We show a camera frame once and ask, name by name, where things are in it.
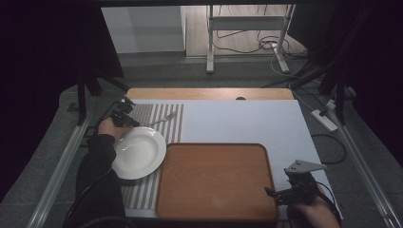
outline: dark curtain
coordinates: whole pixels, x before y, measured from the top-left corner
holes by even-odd
[[[345,78],[355,109],[403,166],[402,51],[403,3],[376,1],[349,51]]]
[[[99,76],[95,72],[107,77],[123,72],[100,8],[2,5],[0,33],[2,199],[46,134],[60,94],[76,85],[78,72],[87,81]]]

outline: tray rim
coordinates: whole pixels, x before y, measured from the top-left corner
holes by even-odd
[[[166,146],[166,155],[168,153],[168,147],[172,147],[172,146],[188,146],[188,145],[215,145],[215,146],[226,146],[226,145],[249,145],[249,146],[257,146],[260,147],[263,151],[264,151],[264,157],[265,157],[265,163],[268,167],[268,171],[269,171],[269,175],[270,177],[272,177],[270,179],[270,181],[268,182],[268,184],[270,184],[273,188],[275,188],[274,185],[274,181],[273,181],[273,174],[272,174],[272,167],[270,165],[269,162],[269,156],[267,154],[267,149],[264,145],[262,145],[261,143],[258,142],[172,142],[169,143]],[[160,175],[160,179],[159,179],[159,187],[158,187],[158,191],[157,191],[157,198],[156,198],[156,204],[155,204],[155,211],[157,214],[157,217],[160,219],[166,219],[166,220],[195,220],[192,218],[161,218],[160,217],[160,213],[159,213],[159,207],[158,207],[158,203],[160,201],[160,193],[161,193],[161,185],[162,185],[162,181],[163,181],[163,165],[164,165],[165,160],[163,160],[163,162],[161,163],[161,175]],[[227,219],[227,218],[223,218],[223,219],[200,219],[202,221],[276,221],[278,218],[278,214],[279,214],[279,209],[278,209],[278,205],[275,203],[275,212],[274,212],[274,216],[272,218],[268,218],[268,219]]]

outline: white wall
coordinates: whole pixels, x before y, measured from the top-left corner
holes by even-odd
[[[181,7],[102,8],[118,53],[184,51]]]

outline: white stand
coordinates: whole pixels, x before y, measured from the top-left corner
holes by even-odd
[[[291,21],[291,14],[294,5],[282,16],[213,16],[213,5],[210,5],[208,18],[208,49],[207,49],[207,73],[214,72],[214,30],[280,30],[278,43],[272,45],[278,59],[282,73],[289,73],[290,70],[284,60],[282,53],[282,43]]]

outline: gray floor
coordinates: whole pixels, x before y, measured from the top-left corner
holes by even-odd
[[[185,58],[183,53],[126,54],[120,57],[125,73],[122,82],[131,87],[263,87],[284,79],[284,76],[276,74],[272,69],[270,57],[218,58],[213,74],[205,72],[204,58]],[[303,66],[305,60],[293,60],[288,63],[292,73],[295,73]],[[273,67],[279,70],[276,61]],[[103,81],[101,83],[105,91],[98,98],[96,117],[124,95],[113,85]],[[318,83],[311,82],[303,87],[305,91],[298,89],[295,92],[305,103],[300,103],[300,107],[310,132],[327,134],[327,130],[310,115],[311,108],[322,107],[322,104],[306,92],[314,93],[318,97],[317,86]],[[75,87],[61,95],[59,110],[47,135],[41,141],[20,179],[0,204],[1,227],[27,227],[32,212],[77,123],[77,112],[67,112],[71,104],[77,103],[76,96]],[[371,129],[362,122],[349,103],[346,103],[345,118],[363,157],[402,219],[403,169]],[[314,143],[324,161],[338,158],[342,152],[339,144],[327,138],[314,138]],[[75,174],[79,161],[85,153],[84,147],[77,150],[45,227],[61,227],[66,212],[74,200]],[[387,227],[350,155],[342,163],[328,165],[326,173],[344,217],[343,227]]]

